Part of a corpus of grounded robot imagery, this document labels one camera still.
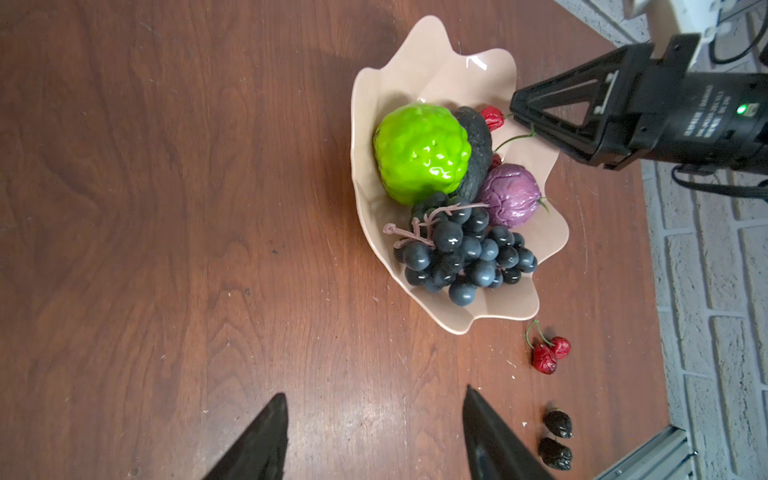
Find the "wooden table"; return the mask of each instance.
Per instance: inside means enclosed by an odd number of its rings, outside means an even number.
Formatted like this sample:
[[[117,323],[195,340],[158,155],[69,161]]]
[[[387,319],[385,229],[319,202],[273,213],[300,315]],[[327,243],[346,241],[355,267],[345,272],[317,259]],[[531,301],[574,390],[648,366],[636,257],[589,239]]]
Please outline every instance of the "wooden table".
[[[574,344],[552,377],[525,323],[447,333],[370,250],[352,83],[427,14],[520,86],[611,50],[549,0],[0,7],[4,477],[200,478],[277,392],[289,479],[468,478],[467,383],[531,449],[548,403],[572,415],[559,478],[668,423],[639,165],[550,176],[571,239],[539,318]]]

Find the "white brick wall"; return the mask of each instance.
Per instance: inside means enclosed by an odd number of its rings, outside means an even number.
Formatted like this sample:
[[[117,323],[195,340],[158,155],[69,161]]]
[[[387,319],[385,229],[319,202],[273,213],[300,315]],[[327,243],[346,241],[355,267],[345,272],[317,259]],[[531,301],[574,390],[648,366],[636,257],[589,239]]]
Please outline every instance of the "white brick wall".
[[[700,479],[765,480],[768,204],[692,194],[669,170],[644,165],[670,418]]]

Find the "black cable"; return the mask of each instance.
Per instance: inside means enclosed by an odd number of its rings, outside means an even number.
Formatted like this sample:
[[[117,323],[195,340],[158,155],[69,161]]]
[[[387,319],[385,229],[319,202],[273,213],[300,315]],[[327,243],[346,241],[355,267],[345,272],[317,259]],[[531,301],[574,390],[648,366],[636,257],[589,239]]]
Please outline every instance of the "black cable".
[[[717,26],[720,26],[720,13],[722,13],[722,10],[717,13]],[[755,35],[754,40],[752,40],[752,43],[750,43],[750,46],[746,48],[746,50],[742,51],[735,57],[731,58],[718,58],[715,54],[715,40],[717,40],[717,33],[715,32],[715,38],[712,39],[710,42],[710,61],[713,63],[713,65],[725,65],[729,63],[733,63],[736,60],[741,60],[742,58],[746,57],[750,51],[752,51],[753,48],[757,46],[757,44],[760,43],[760,40],[763,40],[763,37],[766,34],[766,31],[768,31],[768,12],[766,12],[765,16],[763,17],[763,25],[760,26],[760,31],[757,32],[757,35]]]
[[[698,190],[699,192],[708,192],[710,194],[725,195],[736,198],[757,198],[768,202],[768,180],[763,180],[757,187],[745,187],[742,185],[712,185],[698,184],[677,178],[678,173],[683,169],[683,165],[677,165],[672,169],[672,180],[681,187]]]

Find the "green fruit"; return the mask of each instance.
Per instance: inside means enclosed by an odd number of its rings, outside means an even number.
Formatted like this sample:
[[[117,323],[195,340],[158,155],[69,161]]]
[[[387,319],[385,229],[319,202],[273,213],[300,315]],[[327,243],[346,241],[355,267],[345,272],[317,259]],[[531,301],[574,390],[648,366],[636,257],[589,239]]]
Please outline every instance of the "green fruit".
[[[404,205],[456,190],[472,153],[467,131],[451,112],[430,104],[406,105],[384,117],[373,148],[384,188]]]

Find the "grape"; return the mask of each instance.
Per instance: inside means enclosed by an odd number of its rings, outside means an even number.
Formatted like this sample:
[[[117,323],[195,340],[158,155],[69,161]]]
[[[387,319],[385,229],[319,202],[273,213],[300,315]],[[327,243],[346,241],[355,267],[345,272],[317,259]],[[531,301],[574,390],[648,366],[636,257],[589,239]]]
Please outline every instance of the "grape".
[[[515,242],[512,244],[514,248],[525,247],[525,238],[517,232],[514,232],[512,236],[515,238]]]
[[[525,247],[518,248],[518,255],[520,255],[520,260],[518,261],[518,268],[520,270],[530,267],[533,265],[534,260],[536,260],[533,252]]]
[[[448,289],[448,296],[458,306],[467,306],[475,300],[475,286],[466,278],[458,278]]]
[[[438,268],[447,273],[458,273],[464,268],[464,254],[457,250],[451,253],[444,253],[437,262]]]
[[[416,204],[411,209],[411,220],[414,218],[418,218],[420,222],[424,221],[424,214],[427,211],[427,207],[424,206],[424,204]]]
[[[427,281],[422,284],[422,286],[424,287],[424,290],[430,293],[437,293],[442,290],[441,286],[437,286],[434,282],[432,282],[432,278],[428,278]]]
[[[464,254],[464,258],[467,261],[473,261],[480,257],[480,252],[482,252],[482,245],[480,244],[480,240],[477,238],[467,237],[465,235],[464,240],[462,241],[462,245],[458,249]]]
[[[496,277],[494,277],[493,283],[488,286],[491,288],[499,288],[502,283],[504,283],[504,276],[502,275],[502,272],[496,270]]]
[[[429,277],[429,280],[432,282],[434,286],[437,286],[438,288],[443,288],[444,286],[448,286],[451,283],[453,283],[453,280],[456,280],[456,273],[447,272],[444,269],[442,269],[439,266],[436,266],[432,269],[432,273]]]
[[[502,248],[498,252],[498,257],[496,257],[496,263],[498,263],[501,268],[512,268],[518,264],[519,260],[520,255],[514,247]]]
[[[456,195],[448,199],[448,205],[469,205],[469,202],[461,195]],[[469,220],[469,215],[472,213],[471,208],[464,208],[462,210],[454,210],[451,215],[451,222],[463,225]]]
[[[402,259],[402,250],[403,250],[404,248],[405,248],[405,247],[395,248],[395,260],[399,261],[400,263],[402,263],[402,262],[403,262],[403,259]]]
[[[437,210],[436,208],[429,208],[426,211],[427,217],[432,215],[432,212]],[[435,222],[445,222],[448,219],[448,214],[446,212],[438,212],[437,215],[435,215],[434,221]]]
[[[469,266],[467,275],[472,283],[485,288],[496,278],[496,265],[487,260],[477,260]]]
[[[508,285],[515,285],[522,278],[522,274],[517,268],[508,268],[504,270],[502,276],[504,277],[504,283]]]
[[[503,225],[491,228],[488,238],[492,238],[500,247],[509,247],[515,242],[512,233]]]
[[[464,240],[462,228],[453,222],[441,222],[432,231],[432,241],[435,247],[442,252],[452,252],[458,250],[458,247]]]
[[[435,192],[427,197],[426,200],[424,200],[424,204],[427,208],[444,207],[447,203],[448,195],[444,194],[443,192]]]
[[[536,271],[537,268],[538,268],[538,259],[534,257],[533,263],[531,263],[531,265],[529,266],[521,267],[520,271],[523,273],[533,273]]]
[[[488,226],[488,211],[482,207],[473,208],[464,226],[472,232],[483,231]]]
[[[432,251],[422,242],[411,242],[402,250],[403,263],[416,272],[429,266]]]
[[[408,280],[408,283],[410,283],[411,285],[413,286],[421,285],[425,281],[427,281],[428,278],[429,278],[429,271],[427,269],[424,269],[420,272],[416,272],[406,267],[406,280]]]
[[[498,245],[490,238],[486,238],[482,241],[482,253],[480,253],[480,260],[495,260],[498,255]]]

